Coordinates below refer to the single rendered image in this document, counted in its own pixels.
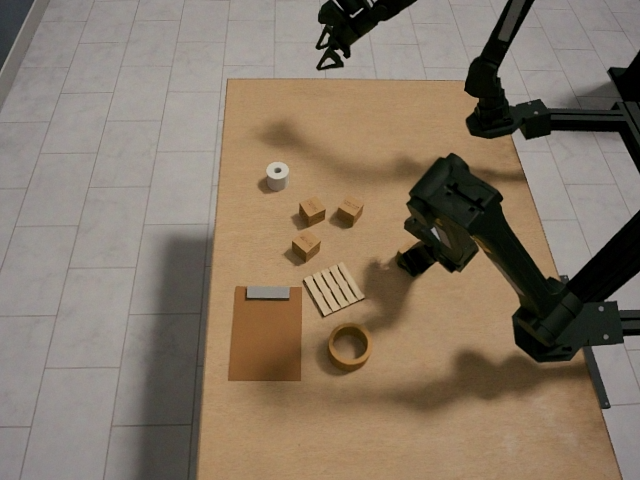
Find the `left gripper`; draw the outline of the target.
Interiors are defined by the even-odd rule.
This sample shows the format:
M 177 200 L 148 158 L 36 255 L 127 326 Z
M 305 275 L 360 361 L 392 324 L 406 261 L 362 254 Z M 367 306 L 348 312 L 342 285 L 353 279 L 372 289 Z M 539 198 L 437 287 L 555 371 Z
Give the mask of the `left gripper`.
M 420 240 L 421 241 L 421 240 Z M 413 250 L 413 247 L 417 245 L 420 241 L 416 242 L 412 247 L 410 247 L 406 252 L 399 256 L 399 260 L 397 262 L 398 266 L 404 270 L 406 270 L 412 277 L 417 276 L 418 274 L 424 273 L 428 270 L 434 263 L 439 262 L 432 254 L 432 247 L 430 247 L 431 258 L 419 259 L 416 253 Z M 402 265 L 401 263 L 405 264 Z

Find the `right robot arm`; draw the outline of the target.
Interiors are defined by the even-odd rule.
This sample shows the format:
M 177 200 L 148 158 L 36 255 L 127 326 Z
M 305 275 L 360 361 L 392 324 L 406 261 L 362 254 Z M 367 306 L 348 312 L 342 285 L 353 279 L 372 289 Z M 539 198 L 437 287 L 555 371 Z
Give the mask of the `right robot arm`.
M 354 31 L 357 30 L 359 35 L 364 36 L 381 20 L 393 18 L 417 0 L 376 0 L 375 3 L 373 0 L 336 1 L 343 10 L 333 0 L 328 0 L 319 9 L 318 22 L 334 26 L 334 38 L 344 45 L 357 35 Z M 477 103 L 478 108 L 476 106 L 474 112 L 483 131 L 514 124 L 509 102 L 505 98 L 505 89 L 501 87 L 501 77 L 497 77 L 497 74 L 534 1 L 508 0 L 481 55 L 469 66 L 464 91 L 479 98 L 480 103 Z M 349 16 L 355 13 L 353 18 Z M 356 30 L 352 29 L 350 19 Z

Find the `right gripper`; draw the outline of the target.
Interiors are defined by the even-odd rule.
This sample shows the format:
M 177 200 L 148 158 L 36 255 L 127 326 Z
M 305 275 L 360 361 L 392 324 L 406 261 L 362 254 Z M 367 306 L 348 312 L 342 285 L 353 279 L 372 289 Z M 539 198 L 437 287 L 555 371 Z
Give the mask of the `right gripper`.
M 321 45 L 324 37 L 326 34 L 329 34 L 330 36 L 328 37 L 328 42 Z M 344 62 L 341 60 L 341 57 L 335 52 L 337 50 L 341 50 L 344 54 L 343 56 L 348 59 L 349 57 L 351 57 L 351 51 L 350 51 L 350 46 L 352 44 L 354 44 L 356 41 L 358 41 L 360 38 L 362 38 L 362 35 L 359 35 L 357 33 L 357 31 L 355 31 L 355 33 L 357 34 L 355 37 L 353 37 L 350 41 L 348 41 L 346 44 L 341 45 L 335 38 L 334 38 L 334 26 L 331 27 L 329 25 L 325 25 L 322 34 L 315 46 L 315 48 L 317 50 L 322 50 L 324 48 L 327 48 L 327 50 L 325 51 L 325 53 L 323 54 L 322 58 L 320 59 L 319 63 L 316 66 L 316 69 L 318 71 L 322 71 L 322 70 L 327 70 L 327 69 L 335 69 L 335 68 L 343 68 L 344 67 Z M 327 58 L 331 58 L 335 63 L 330 64 L 330 65 L 326 65 L 326 66 L 322 66 L 322 64 L 325 62 L 325 60 Z M 340 62 L 341 61 L 341 62 Z

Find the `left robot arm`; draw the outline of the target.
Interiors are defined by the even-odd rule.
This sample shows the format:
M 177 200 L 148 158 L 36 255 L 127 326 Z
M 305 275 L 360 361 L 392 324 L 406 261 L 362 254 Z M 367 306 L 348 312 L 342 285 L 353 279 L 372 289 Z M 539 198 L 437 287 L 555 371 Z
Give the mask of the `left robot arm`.
M 419 259 L 431 258 L 432 246 L 444 269 L 461 273 L 480 246 L 519 298 L 522 309 L 516 317 L 530 334 L 532 353 L 575 352 L 574 319 L 584 304 L 559 280 L 551 276 L 546 280 L 507 223 L 499 190 L 471 174 L 461 157 L 449 153 L 439 157 L 408 194 L 406 206 L 412 216 L 404 229 L 421 240 L 413 247 Z

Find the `brown clipboard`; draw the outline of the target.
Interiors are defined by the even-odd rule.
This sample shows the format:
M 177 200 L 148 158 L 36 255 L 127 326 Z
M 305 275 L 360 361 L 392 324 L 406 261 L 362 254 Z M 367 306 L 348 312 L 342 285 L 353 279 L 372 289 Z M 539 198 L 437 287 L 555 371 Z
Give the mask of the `brown clipboard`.
M 302 287 L 236 286 L 231 370 L 256 381 L 291 377 L 301 371 L 301 345 Z

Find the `small square wooden pallet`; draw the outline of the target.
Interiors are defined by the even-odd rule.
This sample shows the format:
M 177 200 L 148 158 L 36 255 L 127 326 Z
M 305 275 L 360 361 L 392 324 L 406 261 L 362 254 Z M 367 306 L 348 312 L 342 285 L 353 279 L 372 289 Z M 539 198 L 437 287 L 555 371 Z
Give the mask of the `small square wooden pallet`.
M 332 273 L 333 277 L 338 283 L 337 285 L 330 273 Z M 322 279 L 322 277 L 324 280 Z M 313 280 L 315 280 L 321 292 L 319 292 Z M 342 310 L 349 305 L 365 299 L 365 296 L 358 287 L 344 262 L 340 262 L 337 265 L 329 267 L 328 269 L 324 269 L 313 274 L 312 276 L 308 276 L 304 278 L 304 282 L 324 318 L 336 311 Z M 325 283 L 327 284 L 327 286 Z M 343 297 L 339 289 L 342 290 L 346 298 Z M 323 297 L 325 297 L 330 308 L 328 308 Z M 347 299 L 348 301 L 346 301 L 345 299 Z

